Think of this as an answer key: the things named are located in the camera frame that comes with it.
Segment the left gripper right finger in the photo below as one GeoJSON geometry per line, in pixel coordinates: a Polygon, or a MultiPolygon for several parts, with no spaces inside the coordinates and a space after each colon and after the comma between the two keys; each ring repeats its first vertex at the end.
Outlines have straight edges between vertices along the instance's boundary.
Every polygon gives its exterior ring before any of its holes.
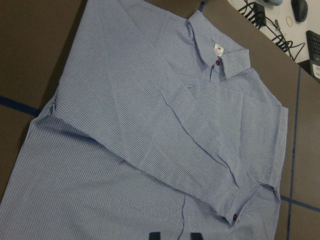
{"type": "Polygon", "coordinates": [[[191,232],[190,239],[191,240],[203,240],[203,236],[200,232],[191,232]]]}

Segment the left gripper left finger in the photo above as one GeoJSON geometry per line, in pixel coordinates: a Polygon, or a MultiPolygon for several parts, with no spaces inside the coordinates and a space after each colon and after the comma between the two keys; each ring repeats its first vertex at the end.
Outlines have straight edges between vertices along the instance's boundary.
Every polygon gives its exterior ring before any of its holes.
{"type": "Polygon", "coordinates": [[[161,240],[161,233],[160,232],[151,232],[149,234],[149,240],[161,240]]]}

